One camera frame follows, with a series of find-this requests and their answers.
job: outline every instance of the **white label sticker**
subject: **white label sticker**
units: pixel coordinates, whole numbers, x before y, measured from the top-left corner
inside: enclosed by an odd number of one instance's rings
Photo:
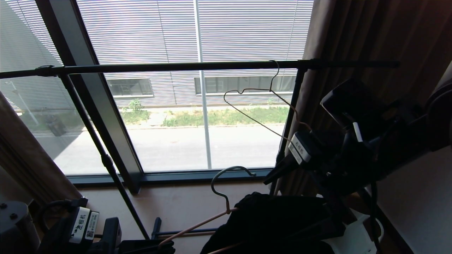
[[[311,155],[308,154],[308,152],[306,151],[304,146],[301,144],[301,142],[298,140],[298,138],[295,135],[293,135],[292,143],[294,144],[295,148],[297,149],[297,151],[300,154],[300,156],[302,157],[302,159],[305,162],[309,162],[309,160],[311,159]]]
[[[80,207],[79,213],[75,219],[74,227],[72,228],[70,243],[79,244],[83,238],[86,224],[88,224],[89,209]]]
[[[94,232],[96,231],[97,220],[99,220],[99,213],[91,212],[91,215],[89,216],[88,226],[86,228],[85,239],[89,240],[94,239]]]
[[[289,150],[292,153],[293,157],[295,157],[295,159],[297,160],[298,164],[301,164],[303,160],[301,159],[295,147],[292,145],[292,142],[290,142],[289,144]]]

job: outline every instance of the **beige curtain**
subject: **beige curtain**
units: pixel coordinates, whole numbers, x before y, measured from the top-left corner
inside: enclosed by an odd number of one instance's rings
[[[39,204],[82,195],[0,92],[0,166]]]
[[[450,1],[315,0],[304,59],[399,60],[401,66],[308,71],[297,102],[300,120],[313,129],[338,128],[319,103],[350,77],[362,80],[386,103],[408,95],[423,105],[451,63],[451,45]],[[290,137],[298,129],[292,122]],[[316,193],[302,169],[279,179],[277,190]]]

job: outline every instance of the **window sill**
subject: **window sill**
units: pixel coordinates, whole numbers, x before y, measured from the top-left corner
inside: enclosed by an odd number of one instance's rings
[[[293,92],[276,92],[279,95],[282,94],[293,94]],[[273,93],[271,92],[251,92],[251,93],[244,93],[244,94],[249,94],[249,95],[273,95]],[[223,96],[224,93],[210,93],[210,94],[206,94],[206,96]]]
[[[146,95],[113,95],[113,98],[152,98],[153,94]]]
[[[251,172],[256,173],[250,177],[244,171],[228,171],[221,175],[218,182],[238,181],[262,181],[270,173],[272,168],[254,168]],[[219,170],[179,171],[179,172],[156,172],[145,173],[140,181],[141,185],[148,184],[187,184],[187,183],[209,183]],[[114,187],[114,182],[108,174],[98,175],[70,175],[67,178],[77,188]]]

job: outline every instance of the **white plastic stool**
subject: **white plastic stool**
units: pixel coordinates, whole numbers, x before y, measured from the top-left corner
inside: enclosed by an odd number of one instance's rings
[[[366,228],[364,227],[364,221],[366,221],[370,215],[362,214],[353,209],[350,209],[356,216],[356,221],[350,225],[345,225],[344,235],[341,237],[335,237],[323,240],[328,243],[334,251],[334,254],[375,254],[377,249],[375,244],[370,239]],[[380,226],[381,236],[378,241],[381,242],[383,238],[384,230],[383,225],[377,219],[375,219]]]

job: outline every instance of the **hanger hook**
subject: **hanger hook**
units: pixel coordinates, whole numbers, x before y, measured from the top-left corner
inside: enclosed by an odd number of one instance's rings
[[[245,170],[250,176],[256,176],[256,173],[251,173],[246,167],[242,167],[242,166],[232,166],[229,167],[227,169],[223,169],[222,171],[218,172],[212,179],[212,182],[210,183],[210,187],[212,188],[213,193],[215,193],[216,195],[222,196],[226,199],[226,213],[229,214],[231,212],[230,208],[229,208],[229,199],[227,198],[226,195],[224,195],[223,193],[220,193],[218,191],[215,190],[214,184],[215,184],[215,180],[222,175],[224,172],[229,171],[229,170],[234,170],[234,169],[242,169]]]

